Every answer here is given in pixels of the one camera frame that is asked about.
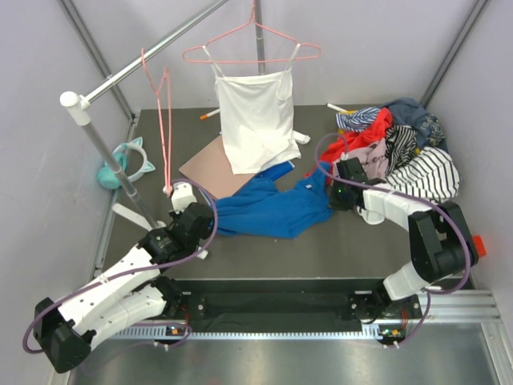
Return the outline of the blue tank top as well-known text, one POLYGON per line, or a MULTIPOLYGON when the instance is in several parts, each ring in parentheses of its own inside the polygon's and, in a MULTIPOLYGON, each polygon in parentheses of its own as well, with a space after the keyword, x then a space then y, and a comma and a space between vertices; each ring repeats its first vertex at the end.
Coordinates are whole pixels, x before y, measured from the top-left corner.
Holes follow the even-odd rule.
POLYGON ((286 191, 269 178, 254 178, 239 192, 216 202, 219 235, 292 239, 333 215, 320 170, 286 191))

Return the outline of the white cloth near arm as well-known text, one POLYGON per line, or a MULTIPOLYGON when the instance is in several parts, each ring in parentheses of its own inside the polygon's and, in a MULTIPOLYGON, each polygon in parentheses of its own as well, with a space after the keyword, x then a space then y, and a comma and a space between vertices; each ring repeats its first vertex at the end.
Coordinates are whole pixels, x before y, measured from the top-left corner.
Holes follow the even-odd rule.
POLYGON ((356 208, 356 212, 368 225, 380 225, 386 219, 383 215, 369 211, 360 206, 356 208))

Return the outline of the pink wire hanger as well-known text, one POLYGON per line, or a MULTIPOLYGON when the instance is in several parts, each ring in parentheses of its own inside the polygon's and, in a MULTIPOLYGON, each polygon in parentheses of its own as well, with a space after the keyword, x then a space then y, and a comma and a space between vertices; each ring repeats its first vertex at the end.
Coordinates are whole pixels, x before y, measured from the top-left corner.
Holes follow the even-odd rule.
POLYGON ((151 77, 146 52, 140 52, 141 64, 149 85, 155 95, 159 118, 161 153, 164 165, 164 192, 167 197, 172 194, 172 79, 170 71, 164 67, 160 82, 155 84, 151 77))

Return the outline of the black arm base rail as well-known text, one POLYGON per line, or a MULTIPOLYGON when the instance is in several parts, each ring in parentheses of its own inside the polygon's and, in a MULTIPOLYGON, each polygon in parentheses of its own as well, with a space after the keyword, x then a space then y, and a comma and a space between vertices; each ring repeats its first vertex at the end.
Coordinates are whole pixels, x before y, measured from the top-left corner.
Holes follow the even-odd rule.
POLYGON ((418 296, 380 308, 376 278, 179 279, 183 296, 161 321, 184 321, 196 333, 358 331, 362 323, 403 328, 420 319, 418 296))

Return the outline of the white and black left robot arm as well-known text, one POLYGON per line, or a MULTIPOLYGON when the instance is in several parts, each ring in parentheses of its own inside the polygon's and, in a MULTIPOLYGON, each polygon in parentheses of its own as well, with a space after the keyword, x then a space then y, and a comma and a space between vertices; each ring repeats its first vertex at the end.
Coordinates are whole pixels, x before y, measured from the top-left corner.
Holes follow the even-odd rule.
POLYGON ((171 217, 169 225, 148 231, 81 289, 57 301, 44 298, 35 306, 30 332, 57 373, 79 366, 121 330, 148 318, 173 318, 181 311, 182 293, 164 272, 196 257, 202 241, 212 241, 217 212, 191 203, 171 217))

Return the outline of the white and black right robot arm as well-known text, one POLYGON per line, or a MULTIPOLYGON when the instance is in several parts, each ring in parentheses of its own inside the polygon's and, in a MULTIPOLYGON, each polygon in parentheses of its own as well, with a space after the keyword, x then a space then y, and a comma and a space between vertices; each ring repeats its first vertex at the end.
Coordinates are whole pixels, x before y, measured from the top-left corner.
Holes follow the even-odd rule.
POLYGON ((388 220, 409 234, 410 262, 380 281, 363 300, 370 318, 395 316, 403 299, 452 274, 468 273, 486 254, 454 202, 435 205, 397 194, 384 181, 370 180, 356 158, 338 161, 333 170, 333 209, 353 210, 369 225, 388 220))

